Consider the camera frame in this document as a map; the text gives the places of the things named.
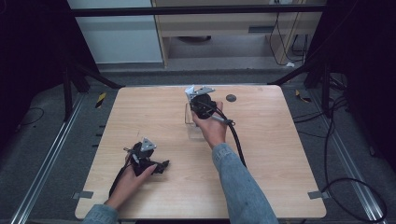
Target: black pole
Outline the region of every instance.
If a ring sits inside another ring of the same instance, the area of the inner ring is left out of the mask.
[[[75,17],[147,16],[181,14],[227,14],[227,13],[277,13],[277,12],[323,12],[330,9],[326,4],[314,5],[249,5],[249,6],[197,6],[197,7],[123,7],[88,8],[51,11],[56,15]]]

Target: white wall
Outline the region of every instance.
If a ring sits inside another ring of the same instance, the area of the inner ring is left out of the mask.
[[[149,0],[68,0],[71,8],[151,7]],[[77,18],[96,63],[162,63],[153,16]]]

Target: black curtain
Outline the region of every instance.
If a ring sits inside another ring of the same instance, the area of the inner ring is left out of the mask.
[[[396,171],[396,1],[331,0],[329,4],[346,9],[323,14],[310,53],[320,49],[344,21],[324,53],[331,55],[331,71],[346,75],[347,99],[371,147]]]
[[[0,153],[33,97],[62,84],[54,41],[62,43],[73,60],[99,73],[74,17],[46,16],[48,25],[42,23],[43,13],[69,9],[66,0],[0,1]],[[49,34],[56,34],[55,40]]]

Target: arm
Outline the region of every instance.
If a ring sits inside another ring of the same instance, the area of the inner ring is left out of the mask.
[[[85,216],[82,223],[84,224],[107,224],[116,223],[118,211],[122,205],[134,195],[138,188],[151,176],[156,165],[147,168],[141,175],[136,176],[134,169],[129,166],[123,172],[119,183],[114,189],[111,197],[104,204],[96,204]]]
[[[221,110],[222,102],[217,102],[217,107]],[[212,159],[219,172],[231,223],[278,223],[262,190],[225,143],[227,126],[212,118],[199,119],[195,114],[192,119],[212,148]]]

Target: aluminum rail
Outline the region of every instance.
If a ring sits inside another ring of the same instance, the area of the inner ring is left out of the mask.
[[[315,102],[317,108],[321,110],[319,93],[316,91],[311,91],[311,95],[313,96],[313,101]],[[330,121],[324,116],[321,117],[323,118],[323,122],[326,125],[326,127],[330,128]],[[340,159],[341,163],[344,166],[344,169],[346,170],[347,176],[351,178],[359,179],[360,181],[364,182],[363,175],[359,171],[359,168],[356,165],[356,163],[353,161],[353,159],[347,152],[347,147],[344,145],[343,140],[341,136],[338,134],[337,130],[334,130],[330,142],[332,142],[334,146],[334,150],[336,151],[338,158]],[[359,200],[361,201],[361,205],[363,206],[363,209],[367,217],[370,220],[377,220],[381,218],[383,216],[383,213],[373,193],[368,188],[364,187],[361,184],[352,183],[352,186]],[[388,224],[386,219],[378,223]]]
[[[29,217],[33,206],[35,205],[35,201],[37,200],[41,190],[43,189],[44,184],[46,183],[47,178],[50,174],[50,171],[52,170],[52,167],[55,164],[56,159],[58,158],[58,155],[64,145],[64,141],[76,120],[83,99],[84,94],[79,94],[74,105],[74,112],[70,116],[70,119],[68,121],[65,121],[62,125],[61,130],[58,132],[58,135],[56,136],[51,148],[49,149],[49,153],[47,154],[46,159],[44,159],[40,170],[35,176],[35,180],[27,191],[25,197],[23,198],[23,201],[21,202],[18,210],[12,217],[10,223],[22,224],[25,223],[27,218]]]

